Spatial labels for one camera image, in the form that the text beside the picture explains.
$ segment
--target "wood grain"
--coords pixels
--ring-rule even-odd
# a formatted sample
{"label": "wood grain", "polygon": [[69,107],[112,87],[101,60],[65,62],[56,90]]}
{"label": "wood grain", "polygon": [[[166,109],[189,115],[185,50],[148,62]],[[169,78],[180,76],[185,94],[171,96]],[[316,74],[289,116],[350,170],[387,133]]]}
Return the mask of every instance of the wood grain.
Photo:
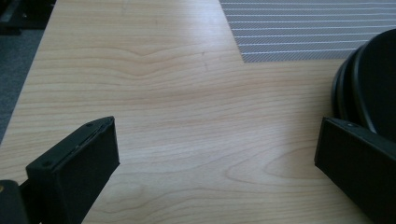
{"label": "wood grain", "polygon": [[243,63],[217,0],[58,0],[0,176],[116,118],[121,166],[84,223],[365,223],[314,165],[341,60]]}

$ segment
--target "gray carpet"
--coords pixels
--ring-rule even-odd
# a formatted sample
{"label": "gray carpet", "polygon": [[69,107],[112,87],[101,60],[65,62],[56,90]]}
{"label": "gray carpet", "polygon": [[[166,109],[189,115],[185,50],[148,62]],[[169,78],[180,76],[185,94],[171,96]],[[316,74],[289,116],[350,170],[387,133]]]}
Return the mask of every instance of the gray carpet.
{"label": "gray carpet", "polygon": [[391,0],[220,0],[246,63],[343,59],[396,28]]}
{"label": "gray carpet", "polygon": [[0,35],[0,144],[29,72],[43,30]]}

